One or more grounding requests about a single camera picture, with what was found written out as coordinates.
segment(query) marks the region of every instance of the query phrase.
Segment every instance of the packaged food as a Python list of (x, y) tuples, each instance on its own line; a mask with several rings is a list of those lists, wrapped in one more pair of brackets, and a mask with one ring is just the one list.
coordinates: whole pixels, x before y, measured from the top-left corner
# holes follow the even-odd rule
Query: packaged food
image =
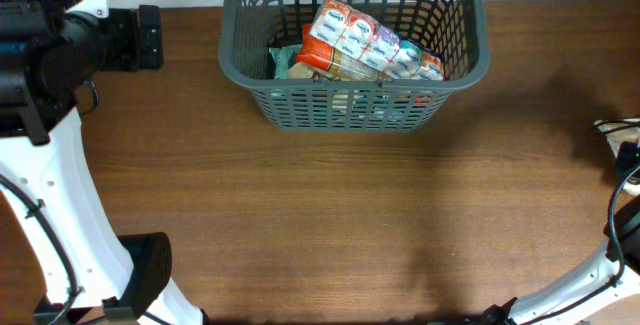
[(409, 40), (400, 42), (400, 50), (384, 70), (395, 79), (411, 79), (422, 65), (422, 49)]
[(444, 79), (444, 68), (442, 60), (437, 56), (425, 51), (422, 58), (422, 65), (411, 77), (415, 80), (442, 80)]
[(291, 67), (287, 71), (289, 78), (291, 79), (329, 79), (334, 81), (340, 81), (340, 78), (336, 74), (332, 74), (328, 71), (318, 69), (315, 66), (311, 66), (307, 63), (299, 62)]
[(276, 63), (276, 73), (274, 79), (290, 79), (287, 71), (296, 63), (296, 55), (300, 52), (302, 45), (291, 45), (279, 48), (269, 48), (269, 53)]
[(339, 0), (325, 0), (313, 21), (311, 35), (335, 46), (347, 28), (351, 7)]
[(383, 73), (382, 71), (378, 71), (378, 80), (391, 81), (391, 80), (393, 80), (393, 78), (391, 76)]
[(376, 81), (378, 79), (378, 71), (343, 54), (315, 36), (303, 34), (303, 39), (302, 49), (296, 57), (298, 61), (326, 70), (345, 80)]
[(359, 59), (369, 47), (376, 31), (377, 21), (371, 16), (357, 10), (351, 10), (347, 28), (340, 36), (336, 49), (354, 59)]
[(307, 39), (307, 36), (311, 33), (311, 28), (313, 24), (304, 24), (302, 25), (302, 41), (304, 42)]
[(360, 57), (360, 61), (378, 71), (384, 71), (398, 50), (400, 50), (400, 37), (388, 27), (378, 24), (371, 43)]

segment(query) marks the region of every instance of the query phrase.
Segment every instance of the gray plastic basket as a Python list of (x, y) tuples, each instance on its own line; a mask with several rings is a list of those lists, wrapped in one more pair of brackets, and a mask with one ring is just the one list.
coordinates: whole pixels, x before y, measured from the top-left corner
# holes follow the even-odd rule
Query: gray plastic basket
[(489, 67), (482, 0), (343, 0), (444, 56), (446, 81), (273, 80), (267, 48), (298, 43), (323, 0), (225, 0), (220, 66), (265, 116), (291, 130), (407, 132)]

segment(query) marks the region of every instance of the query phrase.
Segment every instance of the snack package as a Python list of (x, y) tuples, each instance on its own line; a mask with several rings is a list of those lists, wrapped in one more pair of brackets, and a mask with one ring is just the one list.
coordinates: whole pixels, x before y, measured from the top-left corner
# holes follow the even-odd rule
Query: snack package
[(440, 60), (437, 56), (425, 51), (424, 57), (422, 58), (422, 65), (420, 66), (418, 71), (413, 74), (411, 79), (443, 80), (444, 68), (442, 66), (442, 60)]
[(307, 37), (309, 36), (309, 34), (311, 34), (311, 28), (313, 27), (313, 24), (304, 24), (302, 25), (302, 42), (304, 43), (305, 40), (307, 40)]
[(343, 54), (315, 36), (305, 36), (305, 29), (308, 27), (303, 28), (302, 49), (296, 57), (298, 61), (326, 70), (344, 80), (375, 81), (378, 79), (378, 71)]
[(378, 71), (384, 71), (398, 50), (400, 50), (400, 37), (388, 27), (378, 25), (360, 61)]
[(311, 66), (307, 63), (299, 62), (291, 67), (287, 71), (289, 78), (291, 79), (329, 79), (334, 81), (340, 81), (340, 78), (336, 74), (332, 74), (328, 71), (318, 69), (315, 66)]
[(381, 81), (392, 81), (393, 78), (385, 73), (383, 73), (382, 71), (378, 71), (378, 80)]
[(287, 70), (296, 62), (296, 55), (300, 52), (302, 45), (285, 46), (282, 49), (269, 48), (269, 53), (276, 63), (276, 74), (274, 79), (290, 79)]
[(336, 49), (354, 59), (359, 59), (364, 50), (369, 47), (378, 22), (371, 16), (357, 10), (351, 10), (347, 28), (340, 36)]
[(311, 35), (335, 46), (346, 30), (351, 7), (338, 0), (325, 0), (313, 21)]
[(384, 72), (395, 79), (411, 79), (422, 65), (422, 58), (423, 51), (418, 45), (409, 40), (402, 40), (400, 50)]

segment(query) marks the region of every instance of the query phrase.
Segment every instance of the wooden table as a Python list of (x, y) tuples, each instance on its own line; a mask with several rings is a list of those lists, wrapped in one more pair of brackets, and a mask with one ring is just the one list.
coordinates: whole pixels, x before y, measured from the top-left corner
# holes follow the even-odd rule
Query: wooden table
[[(588, 129), (638, 114), (640, 0), (486, 8), (484, 81), (414, 133), (340, 136), (267, 123), (218, 67), (222, 10), (164, 11), (163, 70), (99, 74), (83, 119), (115, 232), (166, 232), (213, 318), (439, 318), (545, 286), (603, 239), (613, 159)], [(0, 323), (29, 323), (44, 282), (0, 213)], [(638, 305), (592, 320), (637, 324)]]

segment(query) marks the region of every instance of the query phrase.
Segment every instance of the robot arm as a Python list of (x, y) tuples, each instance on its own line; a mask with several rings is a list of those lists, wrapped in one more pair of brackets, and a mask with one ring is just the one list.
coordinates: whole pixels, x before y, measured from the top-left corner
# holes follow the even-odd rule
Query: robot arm
[[(3, 156), (0, 173), (42, 204), (40, 213), (69, 258), (80, 289), (74, 309), (101, 307), (107, 299), (122, 299), (134, 271), (131, 255), (111, 229), (91, 180), (80, 126), (78, 111), (73, 109), (49, 133), (50, 142), (45, 146), (34, 146), (27, 137), (0, 140), (0, 153), (11, 154)], [(0, 189), (38, 258), (49, 302), (67, 302), (68, 274), (51, 241), (29, 216), (24, 202), (7, 188)], [(172, 279), (147, 312), (171, 324), (203, 323), (200, 309), (186, 300)], [(147, 317), (139, 322), (156, 323)]]
[(1, 1), (0, 191), (44, 274), (36, 322), (59, 314), (75, 321), (98, 306), (111, 320), (208, 321), (170, 278), (166, 235), (114, 234), (75, 107), (73, 91), (95, 71), (162, 65), (157, 8), (112, 9), (107, 17), (106, 0)]
[(586, 261), (556, 282), (539, 292), (519, 298), (513, 304), (509, 318), (518, 325), (576, 324), (618, 300), (640, 294), (640, 275), (627, 265), (616, 287), (607, 287), (562, 314), (545, 317), (585, 299), (606, 286), (615, 276), (619, 263), (607, 257), (608, 246), (607, 239)]

